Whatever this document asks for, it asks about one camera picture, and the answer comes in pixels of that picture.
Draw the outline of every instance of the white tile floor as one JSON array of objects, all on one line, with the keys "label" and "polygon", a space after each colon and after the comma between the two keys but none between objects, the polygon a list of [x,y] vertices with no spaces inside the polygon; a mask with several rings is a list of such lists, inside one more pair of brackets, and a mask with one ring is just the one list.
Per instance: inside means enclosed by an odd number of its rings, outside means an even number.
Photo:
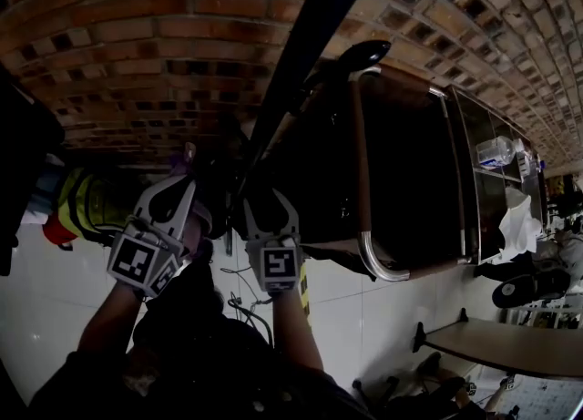
[{"label": "white tile floor", "polygon": [[[114,281],[106,274],[108,249],[95,243],[77,240],[73,252],[61,251],[34,225],[21,228],[18,237],[12,272],[0,278],[0,357],[29,402],[75,350]],[[249,266],[241,240],[234,249],[227,257],[217,241],[215,284],[225,298],[233,292],[249,306],[254,298],[247,285],[220,271]],[[312,328],[325,370],[347,388],[355,377],[370,383],[414,369],[424,357],[411,352],[418,321],[432,330],[453,323],[463,306],[470,316],[496,316],[490,298],[496,283],[468,279],[464,268],[399,283],[371,282],[331,261],[309,260],[307,272]],[[251,270],[242,275],[258,298],[267,298]],[[270,305],[259,306],[257,314],[271,322]]]}]

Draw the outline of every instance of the plastic bottle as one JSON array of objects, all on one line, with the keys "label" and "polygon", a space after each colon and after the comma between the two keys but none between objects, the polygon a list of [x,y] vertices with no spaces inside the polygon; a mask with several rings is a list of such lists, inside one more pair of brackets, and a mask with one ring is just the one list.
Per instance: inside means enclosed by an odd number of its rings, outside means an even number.
[{"label": "plastic bottle", "polygon": [[485,169],[496,169],[512,162],[517,151],[521,151],[522,140],[512,141],[506,137],[496,137],[476,146],[477,160]]}]

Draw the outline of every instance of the arched brick vault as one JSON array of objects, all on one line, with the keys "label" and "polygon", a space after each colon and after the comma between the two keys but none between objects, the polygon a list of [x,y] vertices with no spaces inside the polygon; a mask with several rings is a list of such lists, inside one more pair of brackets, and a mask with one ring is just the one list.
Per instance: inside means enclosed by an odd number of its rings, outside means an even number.
[{"label": "arched brick vault", "polygon": [[[252,118],[302,0],[0,0],[4,65],[66,145],[165,162]],[[583,159],[583,0],[358,0],[325,55],[389,39],[383,61],[484,100],[549,165]]]}]

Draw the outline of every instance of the forearm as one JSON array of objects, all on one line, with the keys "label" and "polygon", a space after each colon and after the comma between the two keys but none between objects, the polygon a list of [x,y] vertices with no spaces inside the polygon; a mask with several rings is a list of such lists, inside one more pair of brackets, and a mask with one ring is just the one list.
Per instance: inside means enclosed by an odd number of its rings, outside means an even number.
[{"label": "forearm", "polygon": [[297,290],[285,292],[273,302],[273,332],[275,348],[289,360],[323,370],[322,358]]},{"label": "forearm", "polygon": [[486,410],[487,412],[495,412],[496,407],[498,406],[498,402],[500,402],[500,398],[502,397],[502,394],[504,393],[505,390],[506,385],[505,384],[501,385],[498,388],[498,390],[494,393],[494,395],[490,397],[490,400],[486,404],[486,407],[484,407],[484,410]]},{"label": "forearm", "polygon": [[123,354],[128,347],[141,301],[131,288],[116,283],[81,335],[77,350]]}]

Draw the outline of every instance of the shoe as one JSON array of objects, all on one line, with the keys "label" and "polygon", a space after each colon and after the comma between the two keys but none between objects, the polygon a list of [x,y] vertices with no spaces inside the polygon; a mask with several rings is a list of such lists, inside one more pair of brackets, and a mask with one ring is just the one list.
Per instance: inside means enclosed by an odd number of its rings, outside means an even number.
[{"label": "shoe", "polygon": [[439,361],[441,360],[441,354],[439,352],[433,352],[424,361],[422,361],[417,367],[417,374],[420,376],[431,376],[435,374],[439,368]]}]

